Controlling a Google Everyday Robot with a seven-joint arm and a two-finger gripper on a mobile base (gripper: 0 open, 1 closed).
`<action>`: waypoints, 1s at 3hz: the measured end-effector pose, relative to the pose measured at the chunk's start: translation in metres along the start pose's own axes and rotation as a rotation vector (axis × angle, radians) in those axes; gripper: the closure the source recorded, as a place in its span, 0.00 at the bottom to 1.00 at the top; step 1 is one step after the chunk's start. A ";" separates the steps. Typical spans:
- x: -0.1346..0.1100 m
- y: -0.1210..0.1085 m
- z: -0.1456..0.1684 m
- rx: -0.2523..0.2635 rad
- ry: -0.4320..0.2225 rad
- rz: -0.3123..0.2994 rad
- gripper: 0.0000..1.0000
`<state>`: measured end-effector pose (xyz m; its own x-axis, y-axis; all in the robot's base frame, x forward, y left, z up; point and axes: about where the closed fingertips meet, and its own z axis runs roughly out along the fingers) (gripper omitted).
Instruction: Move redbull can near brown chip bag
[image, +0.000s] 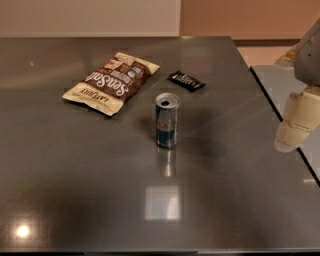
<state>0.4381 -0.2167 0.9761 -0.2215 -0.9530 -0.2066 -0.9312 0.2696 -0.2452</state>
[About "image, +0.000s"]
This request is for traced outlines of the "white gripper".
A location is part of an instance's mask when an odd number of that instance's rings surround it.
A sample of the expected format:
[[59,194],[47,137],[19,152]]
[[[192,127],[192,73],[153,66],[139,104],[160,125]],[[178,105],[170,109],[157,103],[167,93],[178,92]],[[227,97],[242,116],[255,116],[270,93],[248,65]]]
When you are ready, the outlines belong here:
[[294,66],[296,79],[309,85],[300,93],[289,95],[283,121],[276,132],[275,148],[288,153],[298,148],[320,125],[320,18],[299,44],[289,48],[274,65],[283,69]]

